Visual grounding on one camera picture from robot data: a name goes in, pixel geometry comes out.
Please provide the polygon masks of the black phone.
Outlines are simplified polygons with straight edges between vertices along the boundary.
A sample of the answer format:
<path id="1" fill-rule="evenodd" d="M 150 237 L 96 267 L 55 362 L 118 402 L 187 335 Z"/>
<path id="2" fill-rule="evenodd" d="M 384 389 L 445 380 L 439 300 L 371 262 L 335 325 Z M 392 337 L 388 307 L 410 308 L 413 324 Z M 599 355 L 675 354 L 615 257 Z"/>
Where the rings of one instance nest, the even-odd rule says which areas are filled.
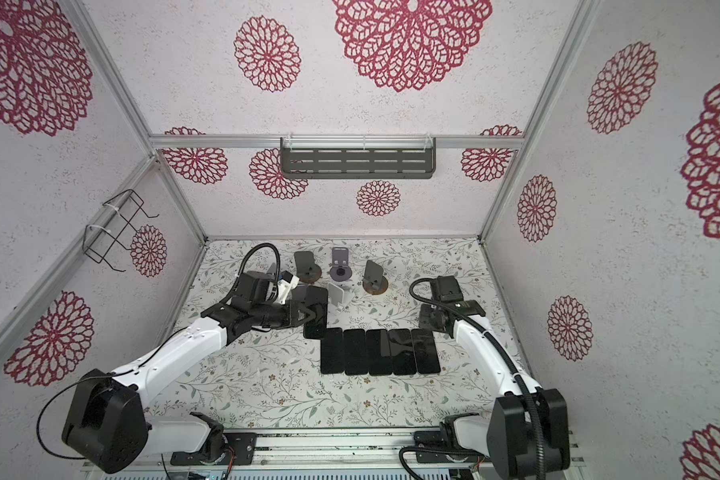
<path id="1" fill-rule="evenodd" d="M 320 340 L 327 330 L 328 290 L 323 287 L 308 286 L 304 303 L 312 316 L 303 325 L 303 337 L 308 340 Z"/>
<path id="2" fill-rule="evenodd" d="M 344 372 L 348 376 L 368 373 L 366 331 L 347 329 L 343 331 Z"/>
<path id="3" fill-rule="evenodd" d="M 409 329 L 392 329 L 388 333 L 392 370 L 396 376 L 417 373 L 413 338 Z"/>
<path id="4" fill-rule="evenodd" d="M 388 376 L 393 373 L 393 356 L 387 330 L 366 331 L 366 356 L 370 375 Z"/>
<path id="5" fill-rule="evenodd" d="M 341 328 L 328 328 L 320 341 L 320 372 L 323 375 L 344 372 L 344 342 Z"/>
<path id="6" fill-rule="evenodd" d="M 425 329 L 411 330 L 417 372 L 433 375 L 441 372 L 434 335 Z"/>

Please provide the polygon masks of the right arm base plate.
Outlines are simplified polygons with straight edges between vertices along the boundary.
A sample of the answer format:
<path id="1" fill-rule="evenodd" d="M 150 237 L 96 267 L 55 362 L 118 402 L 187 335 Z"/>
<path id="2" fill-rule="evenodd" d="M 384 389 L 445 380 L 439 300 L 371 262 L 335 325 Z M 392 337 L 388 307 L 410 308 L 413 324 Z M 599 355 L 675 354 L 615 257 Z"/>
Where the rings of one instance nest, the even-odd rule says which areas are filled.
<path id="1" fill-rule="evenodd" d="M 453 443 L 445 438 L 441 431 L 418 430 L 413 433 L 414 444 L 419 451 L 415 453 L 419 464 L 455 463 L 453 455 L 446 453 Z"/>

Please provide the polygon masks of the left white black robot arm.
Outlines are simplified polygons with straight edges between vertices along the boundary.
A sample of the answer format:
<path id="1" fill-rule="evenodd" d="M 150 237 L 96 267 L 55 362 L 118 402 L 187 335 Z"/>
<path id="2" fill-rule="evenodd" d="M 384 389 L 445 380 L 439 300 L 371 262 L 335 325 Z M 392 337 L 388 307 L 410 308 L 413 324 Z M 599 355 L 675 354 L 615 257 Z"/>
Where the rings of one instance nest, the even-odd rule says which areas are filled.
<path id="1" fill-rule="evenodd" d="M 112 372 L 93 369 L 74 387 L 62 442 L 108 474 L 142 456 L 186 453 L 217 463 L 229 451 L 223 425 L 208 415 L 146 414 L 151 401 L 205 358 L 256 329 L 297 328 L 326 318 L 329 292 L 290 273 L 237 277 L 230 292 L 159 347 Z"/>

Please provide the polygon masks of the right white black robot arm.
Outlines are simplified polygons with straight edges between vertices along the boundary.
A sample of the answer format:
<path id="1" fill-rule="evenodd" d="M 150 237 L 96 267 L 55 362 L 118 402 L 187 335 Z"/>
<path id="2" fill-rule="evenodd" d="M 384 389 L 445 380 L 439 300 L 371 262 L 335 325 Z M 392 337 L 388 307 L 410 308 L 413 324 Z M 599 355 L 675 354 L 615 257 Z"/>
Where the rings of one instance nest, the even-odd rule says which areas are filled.
<path id="1" fill-rule="evenodd" d="M 420 326 L 445 333 L 477 367 L 493 396 L 486 417 L 458 414 L 441 422 L 444 452 L 490 461 L 502 479 L 544 479 L 571 465 L 568 409 L 557 389 L 545 389 L 501 345 L 474 301 L 424 304 Z"/>

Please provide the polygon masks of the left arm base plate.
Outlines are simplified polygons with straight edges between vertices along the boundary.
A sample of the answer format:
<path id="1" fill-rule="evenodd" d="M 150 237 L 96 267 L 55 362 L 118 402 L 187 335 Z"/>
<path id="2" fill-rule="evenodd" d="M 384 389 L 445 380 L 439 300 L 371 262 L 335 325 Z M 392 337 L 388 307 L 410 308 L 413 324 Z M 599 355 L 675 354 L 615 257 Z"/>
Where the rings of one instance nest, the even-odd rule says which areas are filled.
<path id="1" fill-rule="evenodd" d="M 191 412 L 194 420 L 200 420 L 210 428 L 207 438 L 195 452 L 174 452 L 172 466 L 251 465 L 258 435 L 246 432 L 226 432 L 217 420 L 200 412 Z"/>

